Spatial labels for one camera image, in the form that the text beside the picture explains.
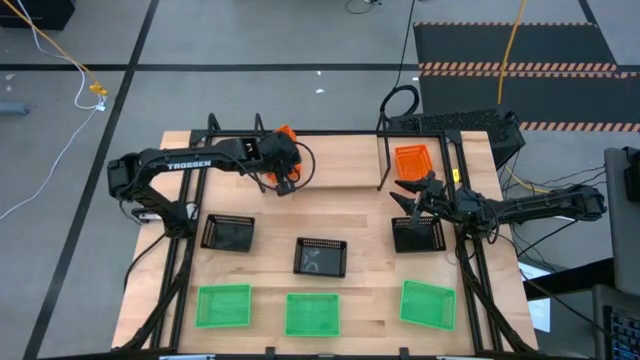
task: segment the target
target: wooden table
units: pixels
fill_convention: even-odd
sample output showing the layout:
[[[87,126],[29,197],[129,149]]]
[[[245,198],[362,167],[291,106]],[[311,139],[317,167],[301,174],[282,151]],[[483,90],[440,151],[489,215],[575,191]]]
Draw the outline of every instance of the wooden table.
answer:
[[[486,133],[463,132],[462,135],[472,188],[487,197],[501,198]],[[186,147],[188,138],[189,132],[166,132],[161,147]],[[298,140],[303,143],[323,141],[317,138],[301,136]],[[389,141],[391,151],[396,146],[427,144],[437,178],[444,178],[438,140],[390,138]],[[378,139],[378,146],[380,168],[385,169],[382,139]],[[375,149],[370,151],[372,154],[376,152]],[[456,168],[452,145],[449,151],[454,159],[452,167]],[[397,177],[395,164],[391,166],[389,178],[380,192],[375,187],[318,188],[301,190],[283,198],[269,192],[261,194],[246,176],[208,170],[202,214],[253,216],[256,229],[249,254],[201,249],[196,245],[179,351],[262,354],[265,347],[274,346],[279,354],[396,355],[398,348],[408,347],[412,355],[472,354],[463,281],[454,255],[453,226],[446,222],[443,224],[445,252],[396,254],[390,219],[403,216],[403,213],[388,193],[403,193],[403,190],[394,184]],[[169,199],[177,199],[181,178],[181,172],[163,173],[154,179],[153,186]],[[190,196],[195,193],[195,178],[197,176],[192,177]],[[206,216],[200,218],[196,237],[198,244]],[[138,237],[136,254],[162,231],[159,222],[144,225]],[[503,226],[501,234],[510,238],[509,228]],[[293,255],[298,236],[348,241],[346,278],[294,275]],[[168,243],[164,241],[131,274],[113,339],[114,346],[130,339],[155,306]],[[495,303],[522,338],[537,347],[512,245],[501,239],[494,245],[485,245],[485,252]],[[177,264],[182,261],[181,249],[179,254]],[[455,331],[399,321],[400,291],[405,279],[456,290]],[[251,325],[227,329],[195,328],[198,287],[226,283],[252,285]],[[314,291],[340,294],[342,336],[285,337],[286,294]],[[485,348],[490,349],[486,313],[481,305],[478,309]],[[168,344],[173,311],[173,307],[167,311],[161,345]]]

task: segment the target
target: green bin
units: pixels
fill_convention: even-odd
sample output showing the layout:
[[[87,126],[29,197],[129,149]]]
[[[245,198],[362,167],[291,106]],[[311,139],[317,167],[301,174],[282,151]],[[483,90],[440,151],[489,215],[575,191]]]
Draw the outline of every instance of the green bin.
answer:
[[[456,327],[456,291],[419,281],[402,285],[400,320],[453,331]]]
[[[284,334],[299,337],[340,336],[340,295],[287,294]]]
[[[231,284],[198,289],[197,328],[248,326],[251,322],[251,286]]]

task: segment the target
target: orange bin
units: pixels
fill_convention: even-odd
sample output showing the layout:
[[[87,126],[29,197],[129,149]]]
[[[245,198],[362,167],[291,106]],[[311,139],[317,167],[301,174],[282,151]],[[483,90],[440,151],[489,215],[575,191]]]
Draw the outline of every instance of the orange bin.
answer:
[[[279,127],[278,129],[276,129],[274,132],[280,132],[280,133],[283,133],[283,134],[287,134],[287,135],[289,135],[291,140],[297,141],[296,140],[296,133],[293,131],[293,129],[291,129],[291,126],[289,126],[289,125],[283,125],[283,126]],[[302,166],[300,166],[300,164],[297,164],[296,165],[296,170],[298,171],[298,173],[296,174],[295,171],[290,172],[289,173],[289,177],[291,179],[295,180],[295,181],[298,181],[298,180],[300,180],[300,179],[298,179],[298,174],[302,174]],[[269,181],[272,184],[277,183],[276,176],[273,173],[267,174],[267,179],[269,179]]]
[[[433,166],[426,145],[396,148],[396,168],[400,180],[419,180],[427,176]]]

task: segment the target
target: gray floor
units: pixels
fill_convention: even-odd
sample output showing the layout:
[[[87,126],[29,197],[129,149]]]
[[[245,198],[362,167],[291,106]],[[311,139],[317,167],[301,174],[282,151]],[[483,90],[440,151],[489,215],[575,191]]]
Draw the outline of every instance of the gray floor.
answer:
[[[67,30],[53,37],[80,61],[126,64],[148,3],[78,1]],[[617,61],[640,64],[636,36],[640,25],[634,21],[640,1],[590,3]],[[410,2],[386,1],[361,16],[346,14],[343,5],[342,0],[161,0],[141,63],[396,63]],[[513,0],[429,0],[416,4],[414,20],[512,21],[517,7]],[[575,22],[585,17],[577,0],[536,0],[529,2],[524,21]],[[407,61],[416,61],[413,37]],[[56,62],[35,50],[30,32],[0,29],[0,63]],[[401,83],[414,82],[416,75],[404,73]],[[78,136],[40,197],[0,222],[5,242],[0,252],[0,348],[6,359],[22,357],[122,73],[98,76],[113,94],[107,111],[97,114]],[[107,159],[156,146],[165,130],[203,127],[210,111],[228,129],[252,126],[256,112],[268,127],[289,123],[307,129],[373,128],[379,102],[394,80],[393,72],[367,71],[138,72]],[[33,108],[26,117],[3,116],[0,121],[0,167],[10,169],[0,177],[0,212],[37,189],[57,153],[88,116],[72,105],[79,81],[75,72],[0,72],[0,100],[25,101]],[[88,96],[83,99],[93,101]],[[406,98],[395,100],[390,112],[399,112],[408,102]],[[635,133],[524,135],[528,144],[516,173],[534,181],[597,166],[603,162],[606,147],[640,147]],[[516,188],[511,194],[525,193]],[[562,220],[531,222],[518,232],[535,240],[562,224]],[[597,223],[578,224],[538,249],[547,261],[563,267],[602,259],[611,255],[607,228],[606,217]],[[110,347],[122,299],[122,277],[131,261],[136,234],[137,228],[122,217],[117,203],[108,196],[103,174],[40,356]],[[556,318],[555,314],[554,330],[571,333],[566,326],[572,320],[559,322],[564,315]],[[584,326],[579,320],[575,324]],[[590,351],[587,346],[566,347],[570,341],[558,341],[562,338],[541,335],[540,341],[548,349]]]

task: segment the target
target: black metal frame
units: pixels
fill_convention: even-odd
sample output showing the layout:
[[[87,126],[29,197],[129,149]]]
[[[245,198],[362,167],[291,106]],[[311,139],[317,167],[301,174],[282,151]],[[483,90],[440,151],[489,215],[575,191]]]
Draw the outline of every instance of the black metal frame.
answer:
[[[253,136],[253,135],[260,135],[260,134],[264,134],[265,130],[264,130],[264,126],[262,124],[262,120],[260,119],[259,115],[256,115],[255,118],[255,126],[254,126],[254,130],[221,130],[220,126],[218,124],[218,121],[216,120],[216,118],[213,116],[213,114],[209,115],[209,119],[208,119],[208,128],[206,130],[192,130],[191,131],[191,136],[190,136],[190,140],[189,140],[189,146],[190,147],[194,147],[197,146],[197,144],[204,140],[204,144],[209,145],[213,142],[213,138],[215,136]],[[390,132],[387,129],[387,118],[386,116],[381,113],[380,118],[378,120],[378,124],[376,127],[376,130],[356,130],[356,131],[351,131],[351,130],[297,130],[296,131],[297,135],[300,136],[305,136],[305,135],[315,135],[315,136],[323,136],[323,135],[363,135],[363,134],[370,134],[370,135],[376,135],[377,137],[381,137],[384,139],[384,144],[385,144],[385,156],[386,156],[386,162],[387,162],[387,168],[384,171],[384,175],[381,179],[381,183],[378,186],[378,190],[382,189],[382,186],[384,185],[387,175],[390,171],[390,166],[391,166],[391,160],[390,160],[390,151],[389,151],[389,137],[428,137],[428,138],[436,138],[439,143],[440,143],[440,150],[442,153],[442,158],[443,158],[443,164],[444,164],[444,172],[445,172],[445,179],[447,182],[447,192],[450,198],[453,199],[454,193],[455,193],[455,183],[453,180],[453,173],[452,173],[452,166],[451,166],[451,157],[449,154],[449,148],[448,148],[448,144],[449,142],[451,142],[454,145],[454,148],[456,150],[456,156],[457,156],[457,160],[458,160],[458,168],[461,174],[461,185],[463,187],[466,188],[470,188],[471,187],[471,182],[469,179],[469,174],[468,174],[468,170],[467,170],[467,165],[466,165],[466,159],[465,159],[465,155],[464,155],[464,149],[463,149],[463,144],[462,144],[462,137],[459,131],[422,131],[419,133],[415,133],[415,132]],[[190,184],[190,180],[191,180],[191,176],[192,176],[192,171],[185,171],[183,174],[183,178],[182,178],[182,185],[181,185],[181,189],[180,189],[180,193],[179,193],[179,200],[187,202],[187,199],[189,197],[189,184]],[[196,205],[197,209],[201,208],[202,205],[202,199],[204,196],[204,186],[205,186],[205,182],[206,182],[206,177],[207,177],[207,171],[206,170],[200,170],[199,174],[198,174],[198,180],[197,180],[197,184],[196,184],[196,193],[195,193],[195,198],[194,198],[194,203]],[[200,219],[200,212],[198,212],[197,217],[194,218],[194,221],[197,222]],[[196,233],[194,232],[193,234],[191,234],[188,238],[186,238],[186,246],[185,246],[185,259],[184,261],[186,261],[186,266],[187,268],[191,268],[191,262],[193,259],[193,253],[194,253],[194,249],[195,249],[195,244],[196,244]],[[459,233],[458,230],[456,230],[456,241],[459,243],[461,241],[465,241],[464,240],[464,236],[465,234],[461,234]],[[175,268],[175,264],[176,264],[176,256],[177,256],[177,252],[178,252],[178,245],[179,245],[180,239],[174,238],[171,239],[171,243],[169,246],[169,252],[167,254],[167,261],[165,263],[165,270],[164,270],[164,274],[163,274],[163,279],[162,279],[162,288],[161,288],[161,292],[160,292],[160,296],[163,296],[166,294],[169,284],[171,284],[172,279],[173,279],[173,273],[174,273],[174,268]],[[489,280],[489,276],[488,276],[488,270],[486,267],[486,259],[484,256],[484,251],[483,251],[483,245],[482,245],[482,241],[480,238],[474,238],[473,239],[473,245],[476,251],[476,265],[478,268],[478,273],[479,273],[479,277],[481,280],[481,286],[483,291],[485,291],[485,293],[489,296],[491,296],[491,285],[490,285],[490,280]],[[461,249],[461,253],[459,254],[461,257],[468,257],[468,255],[466,254],[466,249]],[[189,272],[187,273],[187,281],[184,282],[184,284],[182,285],[182,287],[180,288],[178,295],[177,295],[177,300],[176,300],[176,305],[175,305],[175,316],[173,318],[173,324],[171,327],[171,336],[170,336],[170,343],[169,343],[169,348],[164,348],[168,354],[176,354],[177,353],[177,349],[179,346],[179,342],[180,342],[180,336],[181,336],[181,331],[182,331],[182,325],[183,325],[183,317],[184,317],[184,310],[185,310],[185,306],[186,306],[186,297],[187,297],[187,291],[189,288],[189,282],[188,282],[188,277],[189,277]],[[471,335],[472,335],[472,341],[473,341],[473,348],[474,348],[474,353],[476,355],[489,351],[487,349],[484,349],[484,345],[482,342],[482,330],[480,328],[479,325],[479,318],[478,318],[478,310],[477,310],[477,306],[476,306],[476,296],[474,295],[473,291],[471,290],[470,286],[468,286],[468,284],[465,282],[465,301],[466,301],[466,305],[467,305],[467,311],[468,311],[468,315],[469,315],[469,326],[471,328]],[[145,350],[138,350],[139,354],[141,356],[145,356],[145,354],[147,352],[153,352],[154,354],[157,353],[157,351],[159,350],[159,346],[160,346],[160,338],[161,338],[161,334],[163,331],[163,323],[166,319],[162,319],[162,321],[158,322],[158,324],[156,325],[156,327],[154,328],[154,331],[152,333],[152,337],[151,337],[151,342],[150,342],[150,349],[145,349]],[[493,349],[491,351],[496,351],[498,353],[503,351],[502,348],[502,342],[501,342],[501,336],[498,332],[497,327],[495,326],[495,324],[493,324],[493,322],[489,319],[489,328],[491,330],[491,339],[492,339],[492,346]],[[360,356],[360,355],[353,355],[353,356],[344,356],[344,355],[335,355],[332,359],[435,359],[435,356],[410,356],[409,355],[409,349],[407,348],[400,348],[399,349],[399,357],[398,355],[383,355],[383,356]],[[93,359],[94,357],[92,356],[98,356],[98,354],[94,354],[94,355],[86,355],[89,356],[87,357],[87,359]],[[310,357],[310,355],[285,355],[285,356],[281,356],[278,355],[278,358],[287,358],[287,359],[310,359],[313,357]],[[273,348],[266,348],[265,349],[265,353],[264,354],[255,354],[255,355],[238,355],[238,354],[216,354],[216,359],[275,359],[275,349]]]

